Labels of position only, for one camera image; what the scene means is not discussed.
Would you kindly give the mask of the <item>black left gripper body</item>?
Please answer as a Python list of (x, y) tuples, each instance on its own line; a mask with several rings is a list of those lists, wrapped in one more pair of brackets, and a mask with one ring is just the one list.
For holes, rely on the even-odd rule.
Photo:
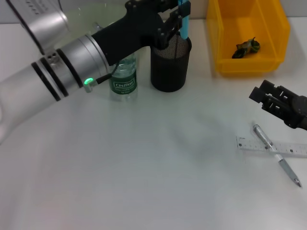
[(157, 47), (157, 28), (163, 22), (154, 0), (129, 0), (126, 14), (92, 37), (110, 66), (145, 46)]

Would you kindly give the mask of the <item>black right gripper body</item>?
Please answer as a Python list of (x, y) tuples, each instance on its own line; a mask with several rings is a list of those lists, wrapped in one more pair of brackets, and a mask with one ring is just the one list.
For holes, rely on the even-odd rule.
[(292, 99), (292, 110), (295, 114), (295, 126), (307, 131), (307, 97), (297, 96)]

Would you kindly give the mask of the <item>blue plastic scissors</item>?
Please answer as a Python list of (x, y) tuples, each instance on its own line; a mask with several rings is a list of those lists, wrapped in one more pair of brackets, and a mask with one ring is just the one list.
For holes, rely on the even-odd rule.
[(189, 0), (178, 0), (179, 17), (182, 20), (180, 28), (180, 36), (182, 39), (187, 39), (189, 28), (190, 2)]

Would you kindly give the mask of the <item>clear plastic ruler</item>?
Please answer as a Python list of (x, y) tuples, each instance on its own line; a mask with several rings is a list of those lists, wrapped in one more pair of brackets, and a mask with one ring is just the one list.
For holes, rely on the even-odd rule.
[[(248, 139), (236, 137), (237, 148), (243, 151), (268, 153), (269, 148), (259, 139)], [(307, 144), (294, 144), (286, 142), (273, 141), (276, 153), (283, 157), (307, 158)]]

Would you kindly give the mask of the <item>white silver pen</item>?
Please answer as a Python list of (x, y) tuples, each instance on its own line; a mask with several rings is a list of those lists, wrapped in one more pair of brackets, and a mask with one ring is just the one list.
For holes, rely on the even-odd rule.
[(282, 155), (277, 153), (277, 148), (275, 147), (274, 143), (269, 139), (269, 137), (264, 133), (261, 127), (258, 124), (254, 124), (252, 126), (253, 132), (259, 138), (259, 140), (267, 147), (270, 152), (275, 154), (275, 157), (278, 159), (278, 163), (281, 168), (285, 171), (291, 181), (297, 185), (298, 187), (302, 188), (302, 184), (296, 175), (296, 173), (292, 170), (290, 165), (287, 161), (283, 158)]

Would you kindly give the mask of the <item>green plastic wrapper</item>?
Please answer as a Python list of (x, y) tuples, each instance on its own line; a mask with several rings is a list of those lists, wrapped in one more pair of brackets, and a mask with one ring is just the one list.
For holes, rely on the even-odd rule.
[(232, 55), (232, 59), (243, 58), (247, 54), (257, 53), (259, 50), (260, 50), (260, 43), (256, 41), (254, 37), (241, 44), (237, 44), (236, 51)]

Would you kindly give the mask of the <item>clear green-label water bottle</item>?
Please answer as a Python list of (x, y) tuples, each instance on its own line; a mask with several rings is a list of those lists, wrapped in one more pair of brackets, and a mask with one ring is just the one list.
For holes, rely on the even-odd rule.
[(109, 79), (111, 91), (119, 99), (130, 99), (137, 88), (137, 63), (135, 54), (122, 59), (111, 67), (112, 76)]

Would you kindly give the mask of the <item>pale green fruit plate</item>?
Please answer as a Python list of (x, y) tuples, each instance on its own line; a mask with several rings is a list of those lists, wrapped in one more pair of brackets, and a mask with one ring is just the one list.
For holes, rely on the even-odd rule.
[(96, 32), (123, 18), (125, 5), (85, 2), (75, 10), (65, 13), (69, 32), (56, 45), (56, 52), (72, 74), (85, 80), (98, 78), (112, 72), (111, 67), (93, 39)]

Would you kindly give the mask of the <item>black mesh pen holder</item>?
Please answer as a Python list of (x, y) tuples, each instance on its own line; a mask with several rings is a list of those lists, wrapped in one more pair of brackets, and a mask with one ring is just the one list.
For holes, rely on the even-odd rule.
[(166, 49), (151, 47), (151, 84), (161, 92), (180, 90), (185, 82), (192, 48), (189, 38), (177, 32)]

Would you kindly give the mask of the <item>yellow plastic bin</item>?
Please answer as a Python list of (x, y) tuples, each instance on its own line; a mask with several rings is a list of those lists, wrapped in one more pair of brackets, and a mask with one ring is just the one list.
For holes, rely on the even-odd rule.
[[(258, 75), (284, 61), (290, 24), (280, 0), (209, 0), (207, 33), (215, 70), (223, 75)], [(235, 59), (236, 45), (254, 38), (256, 54)]]

